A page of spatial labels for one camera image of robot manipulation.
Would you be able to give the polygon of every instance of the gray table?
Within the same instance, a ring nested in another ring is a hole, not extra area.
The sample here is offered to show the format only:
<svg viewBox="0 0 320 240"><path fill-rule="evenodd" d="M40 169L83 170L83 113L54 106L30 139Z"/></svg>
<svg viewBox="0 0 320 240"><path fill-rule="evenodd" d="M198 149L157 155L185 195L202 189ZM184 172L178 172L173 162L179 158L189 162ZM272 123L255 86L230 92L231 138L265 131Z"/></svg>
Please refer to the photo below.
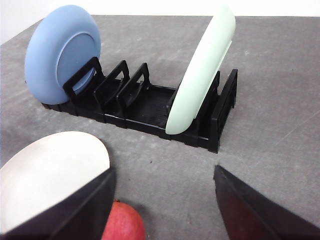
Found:
<svg viewBox="0 0 320 240"><path fill-rule="evenodd" d="M147 62L152 83L177 87L210 17L95 16L105 74ZM237 103L219 154L44 109L24 83L36 25L1 46L1 164L61 131L100 138L117 170L116 197L142 215L151 240L227 240L214 165L320 226L320 18L237 17L221 86L239 69Z"/></svg>

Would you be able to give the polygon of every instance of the black plastic dish rack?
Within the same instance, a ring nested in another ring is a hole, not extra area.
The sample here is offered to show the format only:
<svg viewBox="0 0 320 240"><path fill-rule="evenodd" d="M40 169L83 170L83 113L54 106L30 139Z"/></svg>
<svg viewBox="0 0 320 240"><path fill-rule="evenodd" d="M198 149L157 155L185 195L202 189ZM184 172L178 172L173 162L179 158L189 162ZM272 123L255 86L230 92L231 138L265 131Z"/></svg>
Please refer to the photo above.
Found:
<svg viewBox="0 0 320 240"><path fill-rule="evenodd" d="M76 95L73 86L92 68L96 74L88 86ZM117 79L121 72L123 78ZM166 134L166 123L178 89L152 85L147 63L143 63L130 78L127 63L123 60L108 76L104 76L98 58L93 57L63 85L70 101L42 105L46 109L138 130L218 153L229 111L236 103L237 77L238 70L233 69L221 95L218 95L218 71L196 118L186 131L176 135Z"/></svg>

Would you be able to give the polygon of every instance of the plate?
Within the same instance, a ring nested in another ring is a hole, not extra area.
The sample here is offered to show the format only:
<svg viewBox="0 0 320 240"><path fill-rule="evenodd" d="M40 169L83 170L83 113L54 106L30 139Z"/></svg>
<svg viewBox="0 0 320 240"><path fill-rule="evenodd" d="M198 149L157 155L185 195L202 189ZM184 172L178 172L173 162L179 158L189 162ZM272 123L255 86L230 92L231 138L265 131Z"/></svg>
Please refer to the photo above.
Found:
<svg viewBox="0 0 320 240"><path fill-rule="evenodd" d="M61 202L109 169L95 136L65 131L26 146L0 170L1 233Z"/></svg>
<svg viewBox="0 0 320 240"><path fill-rule="evenodd" d="M221 5L206 28L173 101L165 132L180 134L196 118L236 29L234 14Z"/></svg>
<svg viewBox="0 0 320 240"><path fill-rule="evenodd" d="M62 6L44 18L34 31L24 62L30 92L44 104L69 100L64 83L92 57L100 57L101 40L92 16L75 5ZM74 87L79 94L95 71L88 72Z"/></svg>

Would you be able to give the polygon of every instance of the blue plate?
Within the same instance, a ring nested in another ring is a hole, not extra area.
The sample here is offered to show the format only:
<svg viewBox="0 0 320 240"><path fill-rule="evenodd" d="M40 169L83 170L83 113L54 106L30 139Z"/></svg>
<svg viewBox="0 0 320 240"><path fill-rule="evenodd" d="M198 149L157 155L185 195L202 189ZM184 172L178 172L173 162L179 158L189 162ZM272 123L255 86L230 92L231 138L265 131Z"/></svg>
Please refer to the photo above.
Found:
<svg viewBox="0 0 320 240"><path fill-rule="evenodd" d="M64 83L92 57L100 57L101 40L92 16L75 5L62 6L41 21L25 55L25 81L30 92L44 104L69 100ZM74 87L79 94L95 71L88 72Z"/></svg>

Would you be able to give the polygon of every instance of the red fruit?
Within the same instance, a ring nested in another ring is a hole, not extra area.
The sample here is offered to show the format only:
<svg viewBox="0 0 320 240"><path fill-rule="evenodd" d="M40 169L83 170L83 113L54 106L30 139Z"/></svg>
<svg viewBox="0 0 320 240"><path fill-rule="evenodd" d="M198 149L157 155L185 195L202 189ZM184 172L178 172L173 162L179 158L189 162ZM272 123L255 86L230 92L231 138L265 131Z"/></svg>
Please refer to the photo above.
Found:
<svg viewBox="0 0 320 240"><path fill-rule="evenodd" d="M139 213L128 204L114 202L101 240L145 240Z"/></svg>

